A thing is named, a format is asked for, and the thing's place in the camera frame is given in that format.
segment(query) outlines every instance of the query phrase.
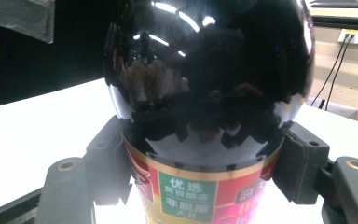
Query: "cylindrical container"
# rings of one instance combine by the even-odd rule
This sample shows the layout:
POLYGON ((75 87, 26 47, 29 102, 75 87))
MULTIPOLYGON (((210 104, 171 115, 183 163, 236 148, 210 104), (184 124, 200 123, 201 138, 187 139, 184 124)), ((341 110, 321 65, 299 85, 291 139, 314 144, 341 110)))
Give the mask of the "cylindrical container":
POLYGON ((301 0, 117 1, 105 78, 148 223, 247 223, 310 90, 301 0))

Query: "white surface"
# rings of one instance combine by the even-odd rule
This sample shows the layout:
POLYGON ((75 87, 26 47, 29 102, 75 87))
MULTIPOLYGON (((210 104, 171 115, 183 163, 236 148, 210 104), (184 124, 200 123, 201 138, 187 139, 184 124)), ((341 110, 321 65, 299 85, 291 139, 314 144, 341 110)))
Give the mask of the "white surface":
MULTIPOLYGON (((51 164, 67 157, 82 157, 86 146, 115 114, 104 80, 0 106, 0 206, 43 186, 51 164)), ((296 121, 331 147, 330 159, 358 158, 358 122, 304 105, 296 121)), ((99 207, 98 223, 111 217, 145 218, 132 191, 131 208, 99 207)), ((287 202, 268 183, 255 223, 322 223, 321 206, 287 202)))

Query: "power outlet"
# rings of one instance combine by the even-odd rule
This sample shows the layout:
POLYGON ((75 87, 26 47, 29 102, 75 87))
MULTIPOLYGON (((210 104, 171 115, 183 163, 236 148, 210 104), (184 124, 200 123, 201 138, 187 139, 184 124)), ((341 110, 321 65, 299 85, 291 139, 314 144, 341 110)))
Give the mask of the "power outlet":
POLYGON ((351 35, 354 37, 351 39, 351 44, 358 44, 358 30, 342 29, 341 34, 339 35, 338 42, 343 42, 345 35, 349 35, 345 40, 345 43, 348 43, 348 40, 351 38, 351 35))

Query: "product label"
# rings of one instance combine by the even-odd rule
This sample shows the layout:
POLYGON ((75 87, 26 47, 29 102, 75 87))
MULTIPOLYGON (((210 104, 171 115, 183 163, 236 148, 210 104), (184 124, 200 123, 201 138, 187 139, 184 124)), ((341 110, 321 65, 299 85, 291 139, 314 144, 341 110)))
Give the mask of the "product label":
POLYGON ((159 163, 126 142, 148 224, 245 224, 255 214, 277 152, 235 171, 202 173, 159 163))

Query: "black glossy dome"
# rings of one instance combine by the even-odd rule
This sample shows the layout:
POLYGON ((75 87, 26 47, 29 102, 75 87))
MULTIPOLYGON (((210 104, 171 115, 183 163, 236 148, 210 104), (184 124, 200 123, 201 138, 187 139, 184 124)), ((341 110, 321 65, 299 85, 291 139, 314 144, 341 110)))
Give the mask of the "black glossy dome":
POLYGON ((117 1, 104 68, 130 143, 210 170, 279 148, 313 54, 300 0, 117 1))

